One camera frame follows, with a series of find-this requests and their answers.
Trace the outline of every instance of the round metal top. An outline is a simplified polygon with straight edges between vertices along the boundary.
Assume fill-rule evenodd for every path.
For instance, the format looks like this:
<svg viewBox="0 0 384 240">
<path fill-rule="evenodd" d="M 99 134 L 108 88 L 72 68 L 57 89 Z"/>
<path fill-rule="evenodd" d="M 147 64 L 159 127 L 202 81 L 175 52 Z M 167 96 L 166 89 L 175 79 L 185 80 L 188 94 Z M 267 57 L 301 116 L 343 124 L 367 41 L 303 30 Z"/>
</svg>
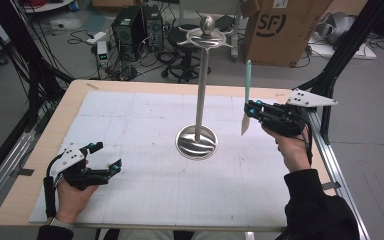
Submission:
<svg viewBox="0 0 384 240">
<path fill-rule="evenodd" d="M 179 42 L 177 45 L 182 46 L 192 43 L 197 47 L 205 49 L 217 48 L 220 46 L 232 47 L 226 43 L 225 34 L 215 29 L 215 21 L 211 16 L 203 17 L 200 24 L 200 28 L 191 30 L 180 28 L 180 30 L 186 32 L 186 41 Z"/>
</svg>

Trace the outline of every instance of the black sleeve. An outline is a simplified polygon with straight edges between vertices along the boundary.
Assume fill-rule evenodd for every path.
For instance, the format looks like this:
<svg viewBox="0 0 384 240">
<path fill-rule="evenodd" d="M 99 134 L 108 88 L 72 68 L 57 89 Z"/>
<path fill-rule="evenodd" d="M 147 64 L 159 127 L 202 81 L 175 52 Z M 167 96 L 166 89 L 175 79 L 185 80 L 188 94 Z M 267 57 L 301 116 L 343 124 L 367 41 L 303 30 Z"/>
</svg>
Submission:
<svg viewBox="0 0 384 240">
<path fill-rule="evenodd" d="M 37 240 L 71 240 L 74 233 L 62 227 L 43 225 L 39 228 Z"/>
<path fill-rule="evenodd" d="M 327 196 L 315 169 L 285 176 L 290 200 L 285 207 L 290 240 L 360 239 L 354 214 L 339 196 Z"/>
</svg>

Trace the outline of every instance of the circular metal base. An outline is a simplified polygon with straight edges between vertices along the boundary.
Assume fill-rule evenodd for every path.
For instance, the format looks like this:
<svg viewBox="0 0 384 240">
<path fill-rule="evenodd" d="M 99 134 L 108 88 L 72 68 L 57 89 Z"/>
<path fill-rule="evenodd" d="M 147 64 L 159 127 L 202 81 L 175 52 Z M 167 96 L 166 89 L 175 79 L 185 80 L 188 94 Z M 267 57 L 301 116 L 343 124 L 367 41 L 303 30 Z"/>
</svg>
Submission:
<svg viewBox="0 0 384 240">
<path fill-rule="evenodd" d="M 214 154 L 218 146 L 217 136 L 211 129 L 202 126 L 201 136 L 195 141 L 195 125 L 180 130 L 176 137 L 176 147 L 180 154 L 192 160 L 204 160 Z"/>
</svg>

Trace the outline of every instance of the knife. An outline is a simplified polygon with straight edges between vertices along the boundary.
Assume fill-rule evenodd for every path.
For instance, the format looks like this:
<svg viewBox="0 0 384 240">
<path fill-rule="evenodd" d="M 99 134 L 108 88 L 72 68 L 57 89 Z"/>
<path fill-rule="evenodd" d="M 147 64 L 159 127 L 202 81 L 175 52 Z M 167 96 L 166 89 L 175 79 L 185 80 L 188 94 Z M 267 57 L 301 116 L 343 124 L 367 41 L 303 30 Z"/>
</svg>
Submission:
<svg viewBox="0 0 384 240">
<path fill-rule="evenodd" d="M 245 103 L 249 102 L 249 89 L 251 87 L 251 60 L 246 62 L 246 73 L 245 73 Z M 242 118 L 242 129 L 241 135 L 244 135 L 246 130 L 249 127 L 249 117 L 244 112 L 244 116 Z"/>
</svg>

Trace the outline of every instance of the hand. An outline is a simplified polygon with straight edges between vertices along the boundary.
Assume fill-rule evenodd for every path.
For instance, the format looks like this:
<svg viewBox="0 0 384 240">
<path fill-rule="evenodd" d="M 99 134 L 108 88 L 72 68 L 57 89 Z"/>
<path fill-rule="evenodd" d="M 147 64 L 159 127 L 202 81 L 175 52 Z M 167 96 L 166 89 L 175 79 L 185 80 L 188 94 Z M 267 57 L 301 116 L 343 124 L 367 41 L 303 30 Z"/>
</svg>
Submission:
<svg viewBox="0 0 384 240">
<path fill-rule="evenodd" d="M 98 186 L 89 186 L 84 191 L 70 186 L 64 179 L 58 184 L 59 209 L 55 216 L 59 221 L 73 224 L 85 208 Z"/>
<path fill-rule="evenodd" d="M 302 136 L 288 138 L 264 127 L 263 130 L 276 140 L 276 143 L 279 146 L 279 151 L 282 153 L 285 166 L 289 169 L 289 172 L 311 168 L 310 163 L 308 162 L 306 146 L 304 141 L 302 141 Z"/>
</svg>

